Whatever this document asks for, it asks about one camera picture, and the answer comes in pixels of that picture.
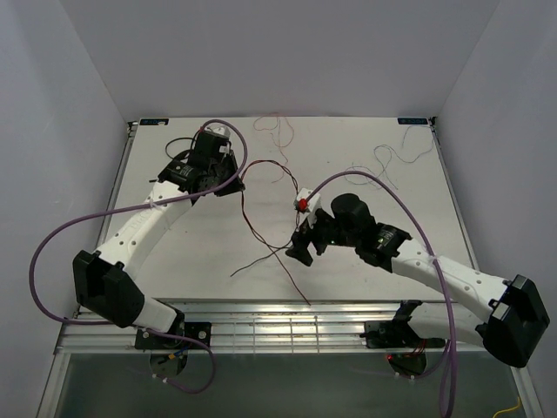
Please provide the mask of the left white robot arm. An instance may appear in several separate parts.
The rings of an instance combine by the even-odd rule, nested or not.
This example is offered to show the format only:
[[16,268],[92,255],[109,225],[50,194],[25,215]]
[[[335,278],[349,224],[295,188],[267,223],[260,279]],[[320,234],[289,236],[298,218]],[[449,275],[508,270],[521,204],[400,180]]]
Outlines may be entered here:
[[77,302],[118,327],[154,329],[168,348],[178,346],[185,328],[178,311],[144,295],[135,282],[151,250],[172,224],[189,211],[199,194],[217,196],[241,192],[231,132],[221,125],[204,128],[190,150],[179,153],[158,174],[145,199],[145,209],[134,213],[94,253],[80,252],[73,260]]

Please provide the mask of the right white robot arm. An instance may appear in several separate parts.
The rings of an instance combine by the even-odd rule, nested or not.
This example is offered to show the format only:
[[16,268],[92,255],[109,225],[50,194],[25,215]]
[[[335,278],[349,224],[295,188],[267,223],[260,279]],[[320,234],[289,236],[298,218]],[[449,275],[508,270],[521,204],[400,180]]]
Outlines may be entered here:
[[294,207],[305,215],[292,235],[287,256],[310,266],[313,246],[318,255],[329,246],[350,247],[367,264],[418,281],[455,301],[451,311],[421,300],[401,302],[391,320],[366,326],[363,338],[373,347],[409,347],[416,342],[455,338],[483,347],[504,364],[523,368],[550,324],[537,286],[516,275],[492,276],[441,256],[433,257],[411,235],[380,223],[365,202],[344,193],[326,212],[318,193],[303,189]]

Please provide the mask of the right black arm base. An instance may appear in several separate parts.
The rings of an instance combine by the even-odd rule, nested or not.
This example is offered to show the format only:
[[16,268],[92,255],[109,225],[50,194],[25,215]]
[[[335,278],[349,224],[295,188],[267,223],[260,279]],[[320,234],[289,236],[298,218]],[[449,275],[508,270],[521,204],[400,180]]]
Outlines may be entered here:
[[426,351],[443,349],[443,338],[419,337],[404,321],[366,321],[359,338],[367,348],[388,350],[387,363],[395,373],[405,378],[418,378],[427,373]]

